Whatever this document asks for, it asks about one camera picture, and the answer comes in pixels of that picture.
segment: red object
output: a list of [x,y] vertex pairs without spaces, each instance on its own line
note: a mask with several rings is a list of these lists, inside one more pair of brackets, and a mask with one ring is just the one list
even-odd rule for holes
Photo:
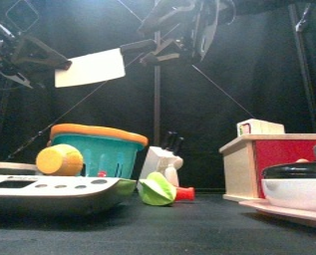
[[194,200],[194,188],[192,187],[176,187],[174,201],[178,200]]
[[258,197],[265,198],[262,188],[261,188],[261,173],[265,167],[293,163],[299,158],[305,158],[309,161],[316,160],[313,154],[313,146],[316,145],[316,140],[257,140],[254,142],[254,162],[257,170],[257,187],[258,187]]
[[98,177],[107,177],[107,172],[106,171],[99,171],[98,172]]

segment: red panel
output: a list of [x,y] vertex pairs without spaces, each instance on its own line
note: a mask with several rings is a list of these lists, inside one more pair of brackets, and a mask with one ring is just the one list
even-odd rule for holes
[[254,162],[257,169],[258,197],[263,198],[261,190],[261,172],[270,165],[290,163],[299,158],[316,160],[313,146],[316,140],[257,140],[254,142]]

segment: white bowl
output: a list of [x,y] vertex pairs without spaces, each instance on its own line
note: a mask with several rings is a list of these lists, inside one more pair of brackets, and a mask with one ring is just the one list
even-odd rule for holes
[[261,179],[261,186],[271,205],[316,211],[316,178]]

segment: metal pole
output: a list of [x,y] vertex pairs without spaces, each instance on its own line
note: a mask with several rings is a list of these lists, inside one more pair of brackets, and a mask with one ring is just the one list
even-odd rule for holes
[[310,73],[309,73],[307,61],[305,56],[302,35],[299,32],[295,31],[295,25],[299,21],[295,5],[294,4],[289,5],[287,9],[289,9],[290,23],[293,28],[297,57],[299,62],[302,84],[303,84],[303,90],[305,90],[306,102],[307,102],[307,108],[309,108],[309,114],[310,114],[312,130],[313,132],[316,132],[316,100],[314,100],[314,93],[313,93],[314,90],[313,90],[313,85],[310,82]]
[[[159,31],[155,32],[155,42],[156,42],[156,46],[159,46]],[[154,145],[158,146],[159,144],[159,93],[160,93],[160,89],[159,89],[159,84],[160,84],[160,80],[159,80],[159,66],[155,66],[154,69]]]

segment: digital display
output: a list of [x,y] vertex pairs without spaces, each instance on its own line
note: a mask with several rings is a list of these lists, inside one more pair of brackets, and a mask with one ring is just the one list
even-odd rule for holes
[[0,182],[0,188],[21,188],[28,186],[36,180],[4,180]]

